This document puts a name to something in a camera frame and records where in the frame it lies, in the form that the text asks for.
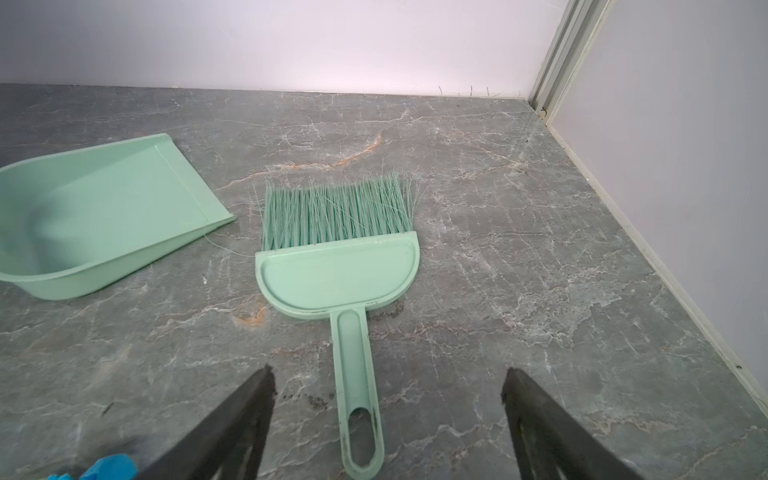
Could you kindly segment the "mint green dustpan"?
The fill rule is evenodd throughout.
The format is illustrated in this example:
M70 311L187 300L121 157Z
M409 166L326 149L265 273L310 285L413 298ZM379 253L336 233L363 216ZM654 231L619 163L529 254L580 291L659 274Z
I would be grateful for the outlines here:
M166 133L22 160L1 169L1 279L81 297L234 218Z

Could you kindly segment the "mint green hand brush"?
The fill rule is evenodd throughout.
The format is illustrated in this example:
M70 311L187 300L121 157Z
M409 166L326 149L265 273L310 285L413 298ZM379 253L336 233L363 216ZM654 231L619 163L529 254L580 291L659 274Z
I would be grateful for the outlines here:
M282 314L330 323L341 457L354 479L374 478L385 456L367 314L402 297L419 262L411 189L396 173L266 188L255 277Z

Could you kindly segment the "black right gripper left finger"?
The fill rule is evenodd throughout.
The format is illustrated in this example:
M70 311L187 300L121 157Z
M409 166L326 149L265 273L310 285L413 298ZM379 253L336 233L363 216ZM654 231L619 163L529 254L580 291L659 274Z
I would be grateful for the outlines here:
M266 365L137 477L257 478L275 403L275 376Z

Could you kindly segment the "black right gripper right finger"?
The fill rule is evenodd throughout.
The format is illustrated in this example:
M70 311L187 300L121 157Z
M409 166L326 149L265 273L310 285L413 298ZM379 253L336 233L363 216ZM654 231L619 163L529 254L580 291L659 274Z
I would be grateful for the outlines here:
M507 370L501 399L522 479L640 477L523 370Z

